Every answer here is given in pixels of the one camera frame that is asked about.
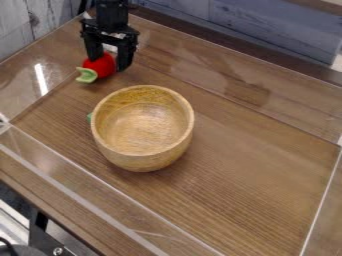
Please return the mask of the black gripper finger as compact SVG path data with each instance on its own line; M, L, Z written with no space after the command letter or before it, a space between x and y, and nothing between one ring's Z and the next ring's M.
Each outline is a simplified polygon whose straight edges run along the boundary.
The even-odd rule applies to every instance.
M97 41L96 37L91 34L84 34L83 39L84 39L88 59L91 61L95 61L103 56L103 53L104 53L103 45Z
M133 55L136 51L138 40L124 39L116 45L117 55L116 55L116 69L119 72L124 71L132 64Z

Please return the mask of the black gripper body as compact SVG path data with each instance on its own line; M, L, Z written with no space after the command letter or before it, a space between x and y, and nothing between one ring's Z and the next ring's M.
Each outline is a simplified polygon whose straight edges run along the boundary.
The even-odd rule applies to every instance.
M80 21L87 44L138 44L139 32L128 25L128 9L128 0L95 0L95 17Z

